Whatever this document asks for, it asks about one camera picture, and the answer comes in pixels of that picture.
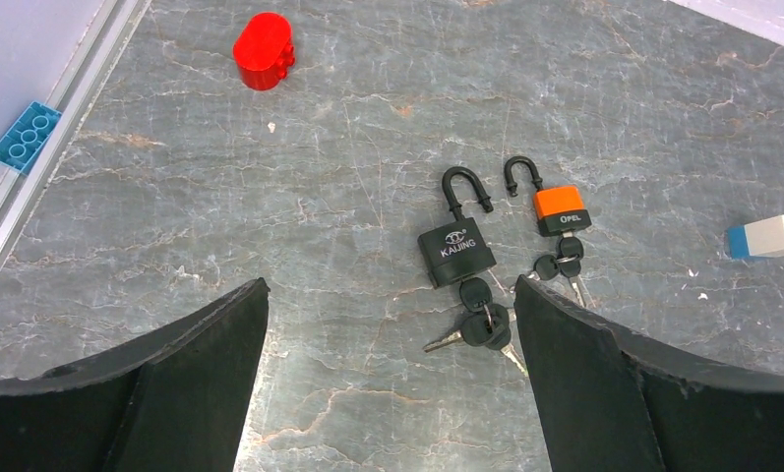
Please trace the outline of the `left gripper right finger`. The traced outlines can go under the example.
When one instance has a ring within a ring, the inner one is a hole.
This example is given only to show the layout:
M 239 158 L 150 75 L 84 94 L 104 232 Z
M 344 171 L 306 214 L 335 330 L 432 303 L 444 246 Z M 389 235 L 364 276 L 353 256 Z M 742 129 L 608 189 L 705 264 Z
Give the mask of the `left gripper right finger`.
M 784 376 L 707 359 L 527 277 L 514 310 L 556 471 L 784 471 Z

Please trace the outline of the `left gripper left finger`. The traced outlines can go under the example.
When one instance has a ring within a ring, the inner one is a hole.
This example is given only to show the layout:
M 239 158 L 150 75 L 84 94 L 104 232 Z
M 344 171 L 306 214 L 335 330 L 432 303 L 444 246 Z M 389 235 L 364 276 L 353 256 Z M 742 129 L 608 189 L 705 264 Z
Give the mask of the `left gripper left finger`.
M 29 380 L 0 380 L 0 471 L 229 471 L 269 320 L 253 279 Z

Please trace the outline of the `black key bunch small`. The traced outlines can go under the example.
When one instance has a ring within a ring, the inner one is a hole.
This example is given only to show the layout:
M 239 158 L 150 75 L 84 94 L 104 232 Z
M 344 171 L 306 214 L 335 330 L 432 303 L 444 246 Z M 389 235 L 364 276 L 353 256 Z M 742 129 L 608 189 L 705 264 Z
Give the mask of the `black key bunch small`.
M 548 281 L 561 275 L 571 286 L 576 302 L 586 308 L 586 296 L 580 281 L 583 256 L 582 242 L 572 231 L 566 231 L 558 240 L 557 252 L 540 256 L 535 261 L 529 277 L 534 280 Z

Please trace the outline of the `black key bunch large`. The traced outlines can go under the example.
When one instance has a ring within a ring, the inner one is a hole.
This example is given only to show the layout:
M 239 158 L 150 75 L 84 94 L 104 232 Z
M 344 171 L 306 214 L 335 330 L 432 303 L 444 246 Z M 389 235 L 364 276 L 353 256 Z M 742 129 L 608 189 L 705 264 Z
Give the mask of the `black key bunch large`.
M 511 319 L 508 309 L 493 301 L 490 286 L 473 277 L 459 285 L 459 297 L 467 310 L 458 328 L 423 347 L 426 353 L 463 342 L 471 347 L 498 351 L 511 360 L 527 377 L 528 371 L 512 345 Z

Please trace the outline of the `orange black padlock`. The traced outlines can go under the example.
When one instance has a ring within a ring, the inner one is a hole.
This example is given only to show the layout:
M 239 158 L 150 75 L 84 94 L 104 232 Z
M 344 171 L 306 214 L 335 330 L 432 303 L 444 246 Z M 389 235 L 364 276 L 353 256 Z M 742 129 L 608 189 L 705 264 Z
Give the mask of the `orange black padlock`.
M 535 189 L 533 206 L 539 233 L 545 237 L 565 235 L 588 228 L 592 222 L 579 190 L 574 185 L 545 189 L 535 163 L 528 157 L 515 155 L 504 165 L 506 188 L 511 198 L 517 196 L 517 186 L 513 177 L 513 167 L 525 165 L 531 175 Z

